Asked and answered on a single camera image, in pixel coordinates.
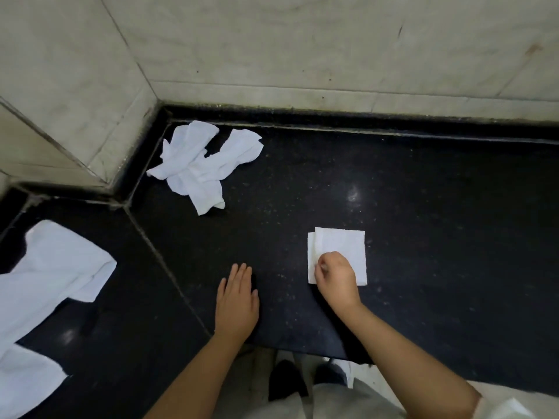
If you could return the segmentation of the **person's left hand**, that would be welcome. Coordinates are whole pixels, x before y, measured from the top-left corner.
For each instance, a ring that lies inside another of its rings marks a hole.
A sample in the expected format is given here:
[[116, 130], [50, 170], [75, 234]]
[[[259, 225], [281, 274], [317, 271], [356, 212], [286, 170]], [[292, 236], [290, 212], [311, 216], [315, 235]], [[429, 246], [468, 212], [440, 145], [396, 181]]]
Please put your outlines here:
[[215, 335], [235, 345], [243, 345], [255, 329], [259, 309], [251, 309], [252, 268], [247, 266], [245, 275], [247, 293], [237, 292], [237, 271], [241, 266], [234, 264], [227, 278], [225, 296], [217, 301], [215, 310]]

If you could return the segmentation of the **person's right hand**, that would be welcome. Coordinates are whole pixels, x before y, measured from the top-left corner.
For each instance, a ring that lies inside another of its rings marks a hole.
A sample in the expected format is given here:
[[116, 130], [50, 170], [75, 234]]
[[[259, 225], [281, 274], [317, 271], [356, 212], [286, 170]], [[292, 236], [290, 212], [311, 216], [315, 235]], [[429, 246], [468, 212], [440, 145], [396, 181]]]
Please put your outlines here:
[[356, 281], [351, 265], [350, 279], [347, 281], [316, 281], [320, 294], [340, 318], [347, 311], [362, 305]]

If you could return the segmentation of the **person's right forearm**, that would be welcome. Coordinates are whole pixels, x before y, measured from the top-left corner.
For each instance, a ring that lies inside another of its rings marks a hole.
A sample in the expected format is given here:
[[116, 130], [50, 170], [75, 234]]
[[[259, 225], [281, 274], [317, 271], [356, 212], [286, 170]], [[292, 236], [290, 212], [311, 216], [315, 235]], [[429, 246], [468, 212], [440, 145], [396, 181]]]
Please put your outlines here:
[[472, 419], [481, 395], [465, 379], [361, 302], [344, 306], [338, 316], [366, 349], [409, 419]]

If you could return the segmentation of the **person's left forearm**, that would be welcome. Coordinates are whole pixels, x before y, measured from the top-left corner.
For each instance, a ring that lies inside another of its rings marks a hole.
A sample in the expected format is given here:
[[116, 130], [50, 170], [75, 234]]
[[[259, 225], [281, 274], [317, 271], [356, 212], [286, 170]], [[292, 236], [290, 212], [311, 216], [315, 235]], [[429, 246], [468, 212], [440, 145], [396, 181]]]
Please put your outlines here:
[[211, 419], [224, 380], [249, 335], [216, 331], [143, 419]]

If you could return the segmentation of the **black shoe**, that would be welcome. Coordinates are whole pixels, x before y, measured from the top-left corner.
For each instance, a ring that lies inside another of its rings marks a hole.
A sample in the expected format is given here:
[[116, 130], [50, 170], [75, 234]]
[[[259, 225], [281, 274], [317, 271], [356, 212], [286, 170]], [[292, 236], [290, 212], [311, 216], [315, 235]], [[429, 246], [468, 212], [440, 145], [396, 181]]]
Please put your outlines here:
[[283, 359], [277, 362], [268, 381], [268, 401], [278, 401], [298, 394], [308, 397], [309, 392], [304, 377], [294, 361]]
[[348, 387], [348, 377], [346, 372], [338, 364], [333, 362], [321, 363], [317, 366], [313, 384], [335, 384]]

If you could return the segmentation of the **crumpled white cloth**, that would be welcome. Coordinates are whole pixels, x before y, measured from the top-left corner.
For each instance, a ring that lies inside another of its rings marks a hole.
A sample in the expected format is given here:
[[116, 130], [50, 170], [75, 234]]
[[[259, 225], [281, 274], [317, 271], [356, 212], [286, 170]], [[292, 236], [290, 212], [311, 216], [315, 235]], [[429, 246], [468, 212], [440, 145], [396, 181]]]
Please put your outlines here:
[[202, 182], [226, 179], [239, 165], [254, 161], [262, 152], [262, 137], [248, 129], [233, 129], [220, 150], [202, 163]]
[[207, 144], [218, 133], [217, 126], [199, 120], [176, 127], [171, 140], [163, 140], [161, 163], [146, 171], [148, 176], [167, 181], [178, 195], [190, 197], [199, 216], [212, 208], [225, 208], [220, 181], [202, 182], [192, 169], [205, 157]]

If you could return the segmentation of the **large white cloth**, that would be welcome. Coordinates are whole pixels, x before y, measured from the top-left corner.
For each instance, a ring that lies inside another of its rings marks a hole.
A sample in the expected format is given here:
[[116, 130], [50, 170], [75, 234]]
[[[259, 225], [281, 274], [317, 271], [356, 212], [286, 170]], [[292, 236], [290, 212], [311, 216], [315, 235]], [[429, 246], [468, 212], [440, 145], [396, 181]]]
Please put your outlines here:
[[0, 274], [0, 354], [67, 298], [95, 301], [117, 266], [107, 251], [50, 220], [33, 226], [25, 242], [22, 259]]

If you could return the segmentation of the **flat white cloth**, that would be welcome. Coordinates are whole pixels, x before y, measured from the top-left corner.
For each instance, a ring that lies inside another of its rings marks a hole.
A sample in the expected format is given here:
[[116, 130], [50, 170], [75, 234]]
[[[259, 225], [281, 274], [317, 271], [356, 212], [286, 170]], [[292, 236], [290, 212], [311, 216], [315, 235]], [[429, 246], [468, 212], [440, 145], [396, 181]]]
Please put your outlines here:
[[67, 377], [56, 361], [11, 345], [0, 357], [0, 419], [19, 419], [45, 401]]

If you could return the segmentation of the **white sleeve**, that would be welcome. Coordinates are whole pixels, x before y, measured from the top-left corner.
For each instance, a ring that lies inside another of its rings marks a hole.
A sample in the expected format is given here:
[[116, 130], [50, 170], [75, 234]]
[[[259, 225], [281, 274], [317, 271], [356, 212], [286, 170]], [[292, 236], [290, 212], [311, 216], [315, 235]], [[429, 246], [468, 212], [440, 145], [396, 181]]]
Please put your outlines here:
[[472, 419], [537, 419], [537, 417], [515, 398], [500, 403], [481, 398]]

